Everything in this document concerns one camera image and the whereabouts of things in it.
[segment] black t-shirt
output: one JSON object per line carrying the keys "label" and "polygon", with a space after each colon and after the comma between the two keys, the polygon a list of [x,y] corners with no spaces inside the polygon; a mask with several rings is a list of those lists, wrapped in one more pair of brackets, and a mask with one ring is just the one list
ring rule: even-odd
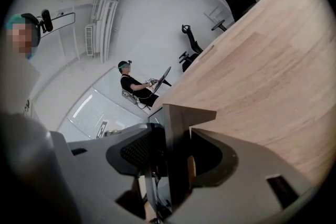
{"label": "black t-shirt", "polygon": [[152,92],[150,90],[148,90],[148,89],[142,89],[140,91],[133,91],[131,89],[131,85],[132,84],[134,84],[134,85],[142,85],[142,83],[140,83],[138,80],[133,79],[129,75],[122,75],[120,83],[121,83],[121,87],[125,91],[133,93],[138,98],[148,98],[152,94]]}

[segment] wooden tabletop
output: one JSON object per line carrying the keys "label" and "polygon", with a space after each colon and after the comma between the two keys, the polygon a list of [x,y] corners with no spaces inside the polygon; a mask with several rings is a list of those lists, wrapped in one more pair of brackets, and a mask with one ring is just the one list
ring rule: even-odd
{"label": "wooden tabletop", "polygon": [[335,31],[327,0],[261,0],[154,108],[216,110],[197,127],[264,145],[318,184],[336,150]]}

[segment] gray panel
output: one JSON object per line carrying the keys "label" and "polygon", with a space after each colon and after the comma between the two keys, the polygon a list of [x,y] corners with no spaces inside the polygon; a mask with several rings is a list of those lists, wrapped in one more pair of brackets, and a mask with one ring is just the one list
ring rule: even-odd
{"label": "gray panel", "polygon": [[164,117],[163,117],[163,109],[158,110],[149,118],[149,123],[158,123],[164,126]]}
{"label": "gray panel", "polygon": [[183,223],[186,216],[189,223],[260,223],[282,211],[267,183],[268,177],[283,176],[299,196],[313,187],[307,178],[266,147],[220,133],[192,131],[232,147],[239,164],[220,186],[194,188],[167,223]]}
{"label": "gray panel", "polygon": [[58,132],[60,132],[64,136],[65,140],[68,143],[69,142],[77,142],[77,141],[90,140],[90,137],[88,137],[83,132],[81,132],[68,119],[64,119],[64,121],[62,122],[62,125],[58,129]]}
{"label": "gray panel", "polygon": [[109,142],[104,143],[106,140],[103,138],[86,141],[93,147],[97,142],[101,145],[93,149],[94,158],[92,155],[91,158],[86,158],[85,154],[73,156],[60,134],[52,132],[51,138],[62,176],[71,190],[81,223],[144,223],[143,219],[115,202],[116,197],[131,188],[134,177],[120,175],[107,163],[105,153],[110,146]]}
{"label": "gray panel", "polygon": [[121,95],[120,85],[121,74],[117,68],[112,68],[108,73],[101,77],[92,87],[102,95],[110,99],[117,105],[125,108],[129,112],[141,118],[146,118],[148,115],[142,111],[137,105],[134,105]]}
{"label": "gray panel", "polygon": [[73,106],[68,119],[91,138],[96,138],[103,120],[110,120],[121,129],[143,122],[141,118],[113,103],[93,88]]}

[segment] dark slot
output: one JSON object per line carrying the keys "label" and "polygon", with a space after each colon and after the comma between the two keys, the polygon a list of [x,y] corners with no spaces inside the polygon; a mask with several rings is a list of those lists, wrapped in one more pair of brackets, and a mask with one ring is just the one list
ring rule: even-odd
{"label": "dark slot", "polygon": [[84,152],[86,152],[87,150],[85,149],[85,148],[75,148],[74,150],[72,150],[71,152],[72,152],[72,154],[74,155],[74,156],[76,156],[76,155],[79,155],[79,154],[82,154],[82,153],[84,153]]}
{"label": "dark slot", "polygon": [[282,176],[268,178],[267,182],[277,196],[283,209],[290,206],[297,198],[299,198]]}
{"label": "dark slot", "polygon": [[238,166],[237,153],[230,146],[200,130],[192,131],[191,151],[196,168],[193,187],[219,186],[230,178]]}

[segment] man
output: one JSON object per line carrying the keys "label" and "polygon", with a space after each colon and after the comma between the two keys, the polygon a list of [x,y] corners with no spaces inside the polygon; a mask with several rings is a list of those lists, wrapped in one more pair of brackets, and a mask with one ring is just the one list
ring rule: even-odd
{"label": "man", "polygon": [[13,51],[27,59],[35,54],[38,45],[39,30],[36,25],[33,25],[33,22],[30,17],[26,18],[21,14],[15,14],[6,24],[7,40],[13,44]]}
{"label": "man", "polygon": [[121,76],[121,87],[136,97],[139,98],[139,101],[149,107],[152,107],[156,99],[159,97],[156,94],[152,94],[147,87],[153,86],[152,83],[140,83],[137,80],[133,79],[129,73],[131,72],[131,64],[125,61],[121,61],[118,64],[119,72]]}

